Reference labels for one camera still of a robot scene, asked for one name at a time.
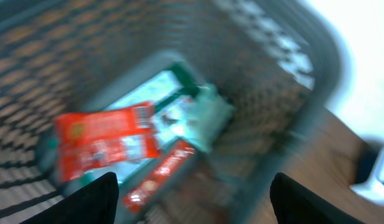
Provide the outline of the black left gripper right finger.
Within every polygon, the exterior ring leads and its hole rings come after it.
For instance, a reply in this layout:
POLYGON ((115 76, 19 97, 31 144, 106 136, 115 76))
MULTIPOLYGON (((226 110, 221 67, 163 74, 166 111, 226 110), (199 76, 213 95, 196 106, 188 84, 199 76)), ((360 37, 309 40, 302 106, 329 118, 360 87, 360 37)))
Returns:
POLYGON ((362 224, 282 172, 275 175, 269 197, 279 224, 362 224))

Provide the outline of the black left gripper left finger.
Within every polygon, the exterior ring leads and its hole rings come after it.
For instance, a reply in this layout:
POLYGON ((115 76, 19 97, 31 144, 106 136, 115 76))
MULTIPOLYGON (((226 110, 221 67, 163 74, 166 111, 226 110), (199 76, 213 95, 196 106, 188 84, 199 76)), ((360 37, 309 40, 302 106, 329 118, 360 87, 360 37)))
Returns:
POLYGON ((22 224, 114 224, 119 187, 108 172, 22 224))

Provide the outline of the red snack bag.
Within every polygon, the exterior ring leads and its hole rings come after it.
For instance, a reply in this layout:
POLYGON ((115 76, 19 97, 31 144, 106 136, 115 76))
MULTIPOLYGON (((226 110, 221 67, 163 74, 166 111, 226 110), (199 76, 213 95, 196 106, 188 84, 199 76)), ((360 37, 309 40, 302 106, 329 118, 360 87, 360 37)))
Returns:
POLYGON ((99 112, 61 114, 54 119, 59 139, 59 178, 67 182, 89 170, 161 155, 151 121, 154 103, 99 112))

